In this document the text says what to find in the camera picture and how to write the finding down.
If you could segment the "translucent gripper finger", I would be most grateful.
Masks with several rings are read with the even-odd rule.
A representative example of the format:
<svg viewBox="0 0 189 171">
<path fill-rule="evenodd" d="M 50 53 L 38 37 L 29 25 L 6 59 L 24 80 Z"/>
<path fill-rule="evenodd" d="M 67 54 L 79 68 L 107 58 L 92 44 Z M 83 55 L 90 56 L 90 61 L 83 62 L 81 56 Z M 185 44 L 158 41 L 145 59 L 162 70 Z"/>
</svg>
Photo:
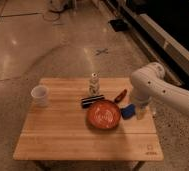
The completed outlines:
<svg viewBox="0 0 189 171">
<path fill-rule="evenodd" d="M 147 112 L 147 109 L 145 107 L 137 107 L 136 108 L 136 118 L 138 120 L 141 120 L 144 118 L 145 114 Z"/>
</svg>

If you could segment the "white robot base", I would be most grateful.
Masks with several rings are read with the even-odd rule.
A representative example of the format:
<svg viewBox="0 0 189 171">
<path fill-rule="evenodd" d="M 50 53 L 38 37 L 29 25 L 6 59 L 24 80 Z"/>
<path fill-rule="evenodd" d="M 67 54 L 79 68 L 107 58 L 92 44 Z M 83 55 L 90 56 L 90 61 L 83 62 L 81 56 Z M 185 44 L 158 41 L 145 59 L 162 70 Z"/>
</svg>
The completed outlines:
<svg viewBox="0 0 189 171">
<path fill-rule="evenodd" d="M 76 0 L 48 0 L 48 8 L 52 12 L 62 12 L 74 8 Z"/>
</svg>

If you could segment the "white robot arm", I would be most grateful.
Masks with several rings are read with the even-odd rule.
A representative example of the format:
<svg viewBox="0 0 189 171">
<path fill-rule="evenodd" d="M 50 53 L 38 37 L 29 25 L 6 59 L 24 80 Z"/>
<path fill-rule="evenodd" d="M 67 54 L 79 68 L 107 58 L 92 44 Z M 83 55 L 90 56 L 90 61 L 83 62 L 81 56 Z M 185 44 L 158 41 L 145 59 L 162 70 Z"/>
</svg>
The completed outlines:
<svg viewBox="0 0 189 171">
<path fill-rule="evenodd" d="M 164 80 L 165 69 L 151 62 L 131 73 L 133 87 L 131 100 L 137 108 L 146 107 L 151 98 L 157 98 L 189 118 L 189 91 Z"/>
</svg>

